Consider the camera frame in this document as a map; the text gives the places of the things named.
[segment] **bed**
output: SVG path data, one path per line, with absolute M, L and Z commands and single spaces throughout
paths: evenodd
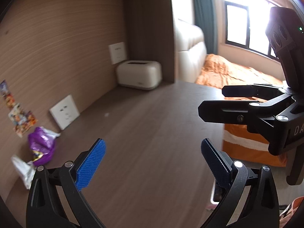
M 178 79 L 182 81 L 220 89 L 225 85 L 282 85 L 281 80 L 253 68 L 231 63 L 219 55 L 207 55 L 204 34 L 197 26 L 178 20 L 176 41 Z M 226 99 L 248 100 L 248 98 Z M 284 166 L 282 160 L 268 152 L 268 141 L 260 134 L 249 133 L 246 125 L 225 124 L 223 151 L 235 159 Z

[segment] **white wall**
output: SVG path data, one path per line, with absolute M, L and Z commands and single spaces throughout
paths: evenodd
M 225 6 L 224 0 L 214 0 L 218 24 L 218 54 L 225 57 L 230 62 L 255 68 L 265 74 L 272 75 L 280 80 L 284 80 L 284 73 L 281 64 L 263 55 L 252 51 L 227 45 L 226 24 L 225 24 Z M 271 0 L 277 5 L 293 8 L 289 0 Z
M 181 19 L 194 25 L 193 0 L 172 0 L 174 19 Z

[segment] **white stripe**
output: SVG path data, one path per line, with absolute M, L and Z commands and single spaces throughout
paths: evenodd
M 230 134 L 227 130 L 224 130 L 224 140 L 233 144 L 241 145 L 249 149 L 268 152 L 268 144 L 235 136 L 233 134 Z

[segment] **curtain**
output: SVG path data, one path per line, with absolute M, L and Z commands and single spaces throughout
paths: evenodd
M 208 54 L 217 54 L 217 23 L 213 0 L 193 0 L 195 25 L 203 30 Z

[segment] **window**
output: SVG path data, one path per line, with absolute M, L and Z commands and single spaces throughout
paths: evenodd
M 276 59 L 265 30 L 270 8 L 267 0 L 224 0 L 226 7 L 226 43 Z

